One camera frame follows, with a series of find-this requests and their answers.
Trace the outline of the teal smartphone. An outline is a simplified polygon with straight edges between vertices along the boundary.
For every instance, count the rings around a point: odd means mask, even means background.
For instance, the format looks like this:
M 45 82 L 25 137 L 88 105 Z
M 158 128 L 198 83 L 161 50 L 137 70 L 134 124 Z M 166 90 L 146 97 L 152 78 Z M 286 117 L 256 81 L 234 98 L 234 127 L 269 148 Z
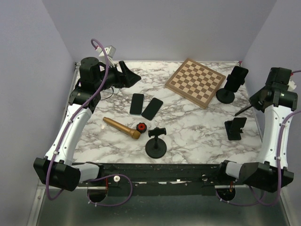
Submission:
M 131 115 L 141 115 L 143 109 L 143 101 L 144 101 L 144 94 L 134 93 L 132 95 L 132 101 L 131 101 L 129 113 Z

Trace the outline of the black round-base phone stand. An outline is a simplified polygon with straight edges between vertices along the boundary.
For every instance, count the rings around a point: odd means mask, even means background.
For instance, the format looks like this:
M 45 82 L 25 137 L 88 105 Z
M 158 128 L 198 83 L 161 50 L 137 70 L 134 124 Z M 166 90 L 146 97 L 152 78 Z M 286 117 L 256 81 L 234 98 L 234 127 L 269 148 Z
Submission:
M 160 135 L 166 135 L 166 128 L 156 127 L 148 131 L 148 136 L 154 138 L 146 143 L 145 151 L 153 159 L 162 158 L 167 151 L 167 145 L 164 140 L 159 138 Z

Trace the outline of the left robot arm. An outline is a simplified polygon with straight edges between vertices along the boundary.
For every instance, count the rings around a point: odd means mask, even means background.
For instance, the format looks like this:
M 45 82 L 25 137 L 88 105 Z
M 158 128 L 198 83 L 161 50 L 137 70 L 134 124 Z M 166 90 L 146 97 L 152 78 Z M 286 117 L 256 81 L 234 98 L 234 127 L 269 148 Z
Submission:
M 141 80 L 124 61 L 107 66 L 95 57 L 81 60 L 80 78 L 71 92 L 66 117 L 49 151 L 36 158 L 33 167 L 40 181 L 67 191 L 73 191 L 80 182 L 89 181 L 94 186 L 104 182 L 98 163 L 73 165 L 75 148 L 82 131 L 101 100 L 100 92 L 115 87 L 130 88 Z

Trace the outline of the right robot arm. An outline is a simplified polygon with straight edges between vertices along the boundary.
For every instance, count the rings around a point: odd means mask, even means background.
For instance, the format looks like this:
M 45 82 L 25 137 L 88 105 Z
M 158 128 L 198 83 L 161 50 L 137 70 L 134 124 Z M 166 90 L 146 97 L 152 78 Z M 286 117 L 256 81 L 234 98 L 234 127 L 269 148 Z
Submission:
M 291 75 L 290 69 L 272 67 L 265 86 L 249 98 L 250 106 L 265 116 L 260 153 L 256 162 L 221 163 L 216 173 L 219 183 L 225 185 L 237 179 L 273 193 L 293 181 L 294 174 L 287 170 L 286 150 L 292 117 L 298 113 L 298 95 L 289 84 Z

